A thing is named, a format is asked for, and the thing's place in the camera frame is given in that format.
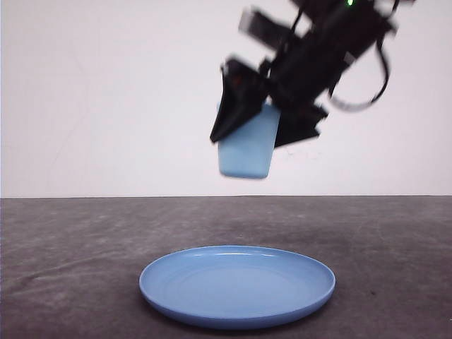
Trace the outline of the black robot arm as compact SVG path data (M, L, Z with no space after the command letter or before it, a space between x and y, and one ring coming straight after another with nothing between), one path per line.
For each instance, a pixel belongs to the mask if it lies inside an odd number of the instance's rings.
M390 21L398 8L382 13L374 1L295 1L298 16L311 25L303 36L297 24L277 23L259 10L245 11L239 30L275 51L257 69L235 57L221 67L222 97L210 140L219 142L254 118L266 99L280 112L275 146L319 136L316 125L328 116L316 105L326 91L338 109L357 112L373 105L384 93L390 66L383 50L387 34L396 31ZM368 102L346 103L334 97L342 74L370 47L375 47L383 70L383 85Z

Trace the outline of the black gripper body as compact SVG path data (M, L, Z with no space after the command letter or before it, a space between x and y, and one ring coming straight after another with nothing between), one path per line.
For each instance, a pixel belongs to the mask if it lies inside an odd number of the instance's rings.
M301 44L285 43L273 59L261 62L258 72L267 79L269 94L280 109L310 105L327 92L334 106L356 112L373 105L387 88L391 74L383 50L387 34L395 31L389 13L374 6L300 6L291 31L304 38ZM370 47L379 58L383 82L375 95L348 103L334 95L344 72Z

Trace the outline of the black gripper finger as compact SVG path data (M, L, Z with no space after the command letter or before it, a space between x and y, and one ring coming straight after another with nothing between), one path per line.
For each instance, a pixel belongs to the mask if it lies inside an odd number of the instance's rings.
M239 59L221 66L222 97L210 132L217 143L260 113L269 94L269 84L258 71Z
M317 105L284 109L280 115L275 148L319 136L316 125L327 117L327 111Z

